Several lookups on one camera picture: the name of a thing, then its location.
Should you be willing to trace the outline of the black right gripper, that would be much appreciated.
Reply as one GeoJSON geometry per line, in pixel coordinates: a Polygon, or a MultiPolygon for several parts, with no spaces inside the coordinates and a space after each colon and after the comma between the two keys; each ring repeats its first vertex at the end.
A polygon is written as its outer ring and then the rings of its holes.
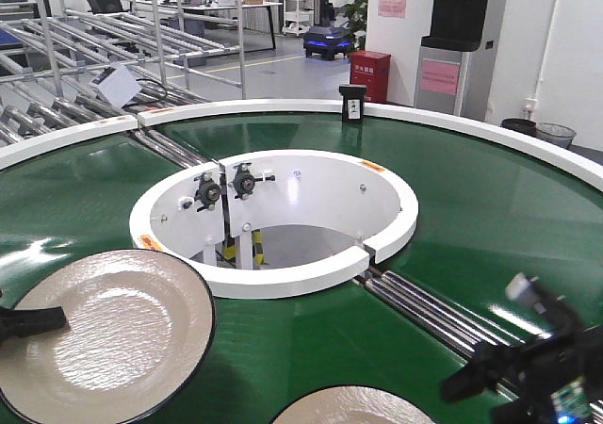
{"type": "Polygon", "coordinates": [[[493,423],[594,423],[592,404],[602,399],[602,327],[588,328],[563,297],[535,277],[516,274],[508,298],[547,320],[547,338],[521,346],[479,342],[467,363],[439,384],[447,403],[501,384],[516,400],[490,412],[493,423]]]}

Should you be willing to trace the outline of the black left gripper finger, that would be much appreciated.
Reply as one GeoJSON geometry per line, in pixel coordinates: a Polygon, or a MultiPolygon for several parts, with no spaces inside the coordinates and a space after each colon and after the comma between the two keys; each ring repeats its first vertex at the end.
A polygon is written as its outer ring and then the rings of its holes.
{"type": "Polygon", "coordinates": [[[63,308],[9,309],[1,307],[1,342],[64,328],[68,324],[63,308]]]}

